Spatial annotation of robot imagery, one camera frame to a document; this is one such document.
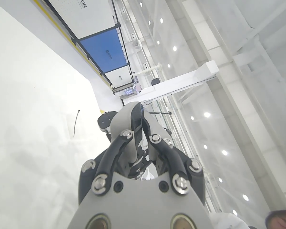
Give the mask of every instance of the silver bolt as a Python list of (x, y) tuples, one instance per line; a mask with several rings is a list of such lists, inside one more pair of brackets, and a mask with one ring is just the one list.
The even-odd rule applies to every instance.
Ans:
[(106, 180), (105, 179), (102, 179), (102, 178), (98, 178), (96, 181), (95, 181), (95, 189), (96, 190), (100, 190), (101, 188), (103, 188), (106, 184)]
[(183, 190), (185, 190), (187, 188), (187, 181), (183, 177), (177, 178), (176, 184), (177, 184), (178, 187), (180, 187)]
[(161, 136), (153, 135), (150, 137), (150, 141), (154, 144), (157, 144), (157, 143), (161, 142)]
[(166, 144), (167, 144), (168, 146), (170, 146), (171, 148), (173, 147), (173, 142), (171, 141), (171, 139), (165, 138), (164, 141), (166, 142)]
[(85, 173), (88, 169), (94, 169), (96, 166), (95, 160), (88, 160), (82, 166), (82, 172)]
[(93, 180), (91, 190), (94, 194), (100, 195), (106, 191), (105, 185), (107, 177), (106, 174), (100, 174)]
[(126, 129), (121, 132), (121, 136), (127, 137), (127, 139), (130, 139), (132, 137), (132, 132), (129, 129)]
[(192, 158), (191, 159), (192, 163), (191, 165), (189, 166), (189, 169), (193, 172), (196, 172), (196, 173), (199, 173), (202, 171), (202, 166), (200, 164), (199, 161), (197, 161), (196, 159)]
[(179, 194), (186, 195), (190, 191), (190, 181), (186, 180), (184, 177), (179, 177), (178, 174), (173, 176), (172, 184)]
[(153, 135), (153, 141), (157, 142), (161, 139), (159, 135)]

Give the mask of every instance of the blue screen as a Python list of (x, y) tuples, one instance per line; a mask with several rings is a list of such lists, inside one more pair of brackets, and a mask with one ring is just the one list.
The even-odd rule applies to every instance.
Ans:
[(82, 40), (81, 44), (104, 73), (126, 65), (116, 29)]

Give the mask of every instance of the black frame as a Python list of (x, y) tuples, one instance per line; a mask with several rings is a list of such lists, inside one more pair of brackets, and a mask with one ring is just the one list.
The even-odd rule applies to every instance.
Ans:
[(125, 66), (129, 66), (129, 69), (130, 69), (130, 74), (132, 76), (132, 83), (134, 83), (134, 79), (133, 79), (133, 75), (132, 75), (132, 70), (131, 70), (131, 67), (130, 67), (130, 63), (129, 63), (129, 60), (128, 60), (128, 55), (127, 55), (127, 51), (126, 51), (126, 47), (125, 47), (125, 43), (124, 43), (124, 39), (123, 39), (123, 35), (122, 35), (122, 32), (121, 32), (121, 24), (119, 22), (119, 19), (117, 17), (117, 11), (116, 11), (116, 8), (114, 6), (114, 2), (113, 0), (111, 0), (111, 3), (112, 3), (112, 6), (113, 6), (113, 10), (114, 10), (114, 14), (115, 14), (115, 17), (116, 17), (116, 20), (117, 20), (117, 23), (114, 27), (111, 27), (111, 28), (108, 28), (106, 30), (103, 30), (103, 31), (100, 31), (100, 32), (97, 32), (97, 33), (94, 33), (92, 35), (89, 35), (89, 36), (86, 36), (86, 37), (83, 37), (83, 38), (80, 38), (78, 39), (75, 34), (73, 33), (73, 31), (69, 28), (69, 26), (66, 24), (66, 22), (63, 20), (63, 18), (59, 15), (59, 13), (56, 11), (56, 9), (53, 7), (53, 5), (50, 3), (49, 0), (43, 0), (45, 2), (45, 4), (50, 8), (50, 10), (54, 13), (54, 15), (57, 17), (57, 19), (61, 22), (61, 24), (65, 27), (65, 29), (68, 31), (70, 37), (71, 37), (71, 40), (73, 42), (73, 44), (76, 46), (76, 45), (79, 45), (79, 47), (81, 47), (81, 49), (85, 52), (87, 58), (94, 64), (94, 66), (98, 69), (99, 73), (101, 76), (104, 76), (104, 78), (108, 81), (108, 83), (112, 86), (112, 83), (111, 81), (107, 78), (107, 76), (105, 75), (105, 73), (100, 69), (100, 67), (98, 66), (98, 64), (94, 61), (94, 59), (91, 57), (91, 55), (88, 53), (88, 51), (85, 49), (85, 47), (80, 43), (81, 40), (84, 40), (84, 39), (87, 39), (89, 37), (92, 37), (92, 36), (96, 36), (98, 34), (102, 34), (104, 32), (107, 32), (107, 31), (110, 31), (112, 29), (117, 29), (119, 28), (119, 32), (121, 34), (121, 38), (122, 38), (122, 43), (123, 43), (123, 47), (124, 47), (124, 50), (125, 50), (125, 55), (126, 55), (126, 59), (127, 59), (127, 64)]

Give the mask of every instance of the robot actuator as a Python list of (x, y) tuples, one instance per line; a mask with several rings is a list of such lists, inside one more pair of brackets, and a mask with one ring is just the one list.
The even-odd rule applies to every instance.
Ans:
[[(201, 164), (173, 146), (170, 132), (140, 102), (104, 113), (98, 124), (111, 143), (82, 166), (79, 207), (68, 229), (213, 228)], [(158, 177), (137, 180), (150, 164)]]

